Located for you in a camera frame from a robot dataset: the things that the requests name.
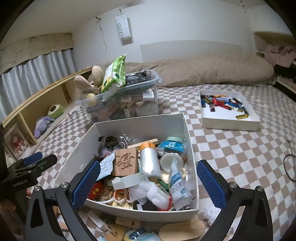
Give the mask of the carved wooden plaque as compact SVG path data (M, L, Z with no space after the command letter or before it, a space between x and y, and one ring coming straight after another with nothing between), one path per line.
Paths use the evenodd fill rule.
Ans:
M115 151L112 175L124 177L138 172L138 151L136 148L119 149Z

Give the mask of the wooden headboard shelf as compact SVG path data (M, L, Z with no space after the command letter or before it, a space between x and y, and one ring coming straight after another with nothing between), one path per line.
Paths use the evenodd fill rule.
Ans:
M40 90L26 101L15 108L4 120L3 126L8 126L11 122L17 123L21 133L34 147L40 145L45 135L55 128L62 118L78 105L80 98L79 89L74 83L77 75L88 78L91 74L91 68L82 69L74 74L66 76L55 83ZM48 130L39 138L34 137L35 124L38 118L46 116L49 108L54 104L60 104L64 108L64 113L59 116L48 128Z

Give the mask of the purple plush toy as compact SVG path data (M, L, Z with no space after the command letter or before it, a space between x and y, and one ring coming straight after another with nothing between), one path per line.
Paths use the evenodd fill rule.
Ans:
M34 137L39 138L47 129L47 126L53 122L55 119L49 116L43 116L39 118L36 122L36 127L34 130Z

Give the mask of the avocado plush toy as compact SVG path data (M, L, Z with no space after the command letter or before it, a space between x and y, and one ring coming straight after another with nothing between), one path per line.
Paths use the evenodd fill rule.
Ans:
M53 119L58 118L64 113L64 108L60 104L53 104L48 110L47 116Z

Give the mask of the leaf-shaped wooden piece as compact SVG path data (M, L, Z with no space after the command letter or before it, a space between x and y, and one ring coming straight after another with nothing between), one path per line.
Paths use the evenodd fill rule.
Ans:
M189 221L171 223L164 225L159 230L161 240L192 240L200 237L205 231L205 224L198 220L192 219Z

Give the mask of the red gift packet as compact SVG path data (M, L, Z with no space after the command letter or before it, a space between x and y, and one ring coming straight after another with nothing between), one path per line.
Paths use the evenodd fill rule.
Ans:
M99 196L99 194L102 193L103 190L104 190L104 185L100 181L97 181L93 185L87 198L90 200L95 200Z

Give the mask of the checkered bed sheet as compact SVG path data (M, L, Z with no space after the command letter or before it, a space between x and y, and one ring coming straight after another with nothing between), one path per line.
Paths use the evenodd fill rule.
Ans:
M200 90L241 92L260 118L259 130L234 131L202 128ZM295 102L275 87L200 85L158 90L160 112L183 113L197 162L205 159L227 181L240 187L261 185L266 192L273 220L273 240L280 240L292 224L295 213L295 184L288 178L283 160L295 155ZM54 188L63 164L92 123L76 111L53 130L37 152L55 154L58 162L43 172L38 184Z

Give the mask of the blue white mask packet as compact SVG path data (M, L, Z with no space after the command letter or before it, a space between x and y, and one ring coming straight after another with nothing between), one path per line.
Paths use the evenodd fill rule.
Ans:
M115 159L115 152L113 151L109 156L105 157L101 162L100 162L100 174L98 178L96 179L97 181L107 177L110 175L113 171L113 161Z

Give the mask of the black hair claw clip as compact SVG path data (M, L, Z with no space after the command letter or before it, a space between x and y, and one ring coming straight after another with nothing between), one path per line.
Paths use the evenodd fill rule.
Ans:
M99 141L99 149L102 149L103 147L114 148L116 145L119 144L118 137L113 135L101 136L98 138L98 141Z

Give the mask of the white long slim box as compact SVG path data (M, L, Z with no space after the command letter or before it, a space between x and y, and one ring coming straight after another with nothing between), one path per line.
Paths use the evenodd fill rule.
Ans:
M148 182L149 179L142 173L136 173L124 177L115 177L111 182L114 190L126 189L138 185L142 182Z

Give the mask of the beige knitted slipper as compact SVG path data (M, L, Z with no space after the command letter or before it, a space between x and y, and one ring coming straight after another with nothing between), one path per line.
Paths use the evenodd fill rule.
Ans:
M101 92L103 80L104 74L101 67L94 65L88 79L82 75L77 75L74 78L74 83L80 90L88 90L92 91L92 93L99 94Z

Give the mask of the white cardboard shoe box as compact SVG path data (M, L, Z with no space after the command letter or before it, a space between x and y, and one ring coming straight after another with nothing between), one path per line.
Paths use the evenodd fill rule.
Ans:
M98 149L98 138L100 136L121 134L136 138L140 142L148 141L153 138L157 138L159 142L162 142L169 136L179 137L185 140L188 187L194 196L194 200L190 203L190 209L180 211L127 210L100 204L89 199L85 201L85 206L114 216L147 222L172 223L191 220L199 209L199 190L194 152L190 142L190 133L182 113L150 115L138 118L103 121L93 124L66 159L54 184L59 186L63 182L70 182L78 172L81 172L82 166L86 166L94 157Z

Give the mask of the green dotted wipes pack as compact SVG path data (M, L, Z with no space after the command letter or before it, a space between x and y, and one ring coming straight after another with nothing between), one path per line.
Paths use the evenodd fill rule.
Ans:
M118 89L125 86L125 59L126 54L121 55L107 67L101 86L102 93L117 92Z

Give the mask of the clear plastic storage bin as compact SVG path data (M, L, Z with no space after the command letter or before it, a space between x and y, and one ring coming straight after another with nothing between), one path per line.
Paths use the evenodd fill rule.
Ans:
M154 70L126 75L127 85L116 92L81 93L80 105L93 123L159 114L157 85L163 82Z

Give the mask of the beige fluffy blanket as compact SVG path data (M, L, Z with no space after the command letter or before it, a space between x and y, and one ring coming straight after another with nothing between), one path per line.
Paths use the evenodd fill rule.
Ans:
M161 87L202 84L266 86L275 83L271 64L255 55L217 55L126 63L126 73L152 69L162 78Z

